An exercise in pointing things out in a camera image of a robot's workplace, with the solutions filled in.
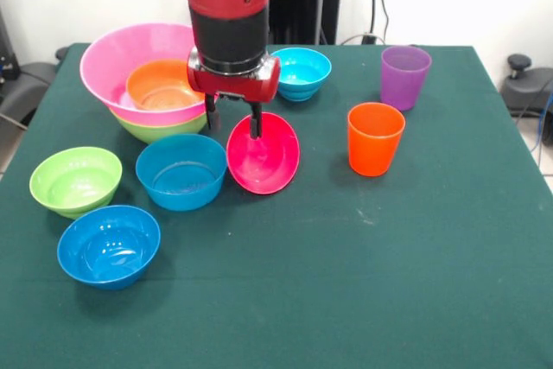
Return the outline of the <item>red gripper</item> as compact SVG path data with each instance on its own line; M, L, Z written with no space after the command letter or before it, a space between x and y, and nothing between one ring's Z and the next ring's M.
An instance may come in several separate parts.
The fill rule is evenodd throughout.
M200 63L200 53L193 47L187 61L188 83L197 92L205 93L207 127L220 129L220 115L216 102L219 95L249 102L251 108L250 136L262 136L263 109L261 103L269 103L277 93L281 72L280 60L265 54L258 67L248 73L223 74L208 70Z

